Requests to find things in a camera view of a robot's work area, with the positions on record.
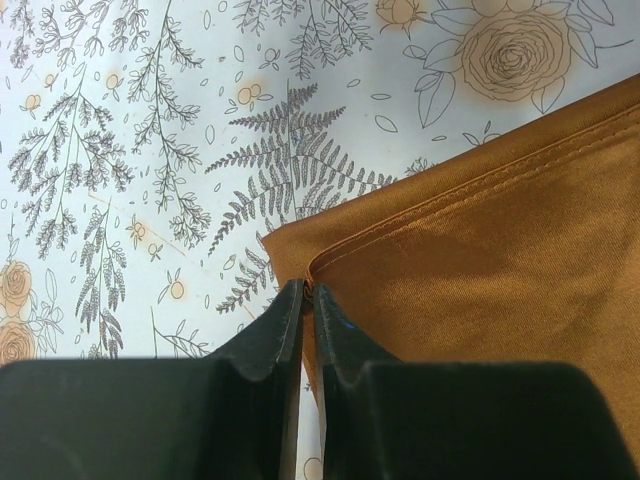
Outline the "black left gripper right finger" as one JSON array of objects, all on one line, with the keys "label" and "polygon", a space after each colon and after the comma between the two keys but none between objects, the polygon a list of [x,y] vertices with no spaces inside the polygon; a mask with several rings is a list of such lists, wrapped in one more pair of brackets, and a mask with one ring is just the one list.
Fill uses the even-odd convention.
[{"label": "black left gripper right finger", "polygon": [[399,360],[314,292],[327,479],[635,479],[592,380],[557,362]]}]

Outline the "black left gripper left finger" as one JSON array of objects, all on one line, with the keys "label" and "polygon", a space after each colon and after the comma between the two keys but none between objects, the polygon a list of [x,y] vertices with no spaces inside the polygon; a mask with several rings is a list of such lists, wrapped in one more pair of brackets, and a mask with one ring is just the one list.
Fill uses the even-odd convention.
[{"label": "black left gripper left finger", "polygon": [[291,479],[303,284],[197,359],[34,360],[1,371],[5,479]]}]

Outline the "orange cloth napkin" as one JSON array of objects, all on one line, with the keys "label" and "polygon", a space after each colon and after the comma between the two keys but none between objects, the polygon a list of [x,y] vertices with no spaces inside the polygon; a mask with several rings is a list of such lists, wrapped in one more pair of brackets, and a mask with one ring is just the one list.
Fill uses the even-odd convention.
[{"label": "orange cloth napkin", "polygon": [[637,78],[264,245],[397,357],[568,362],[637,434]]}]

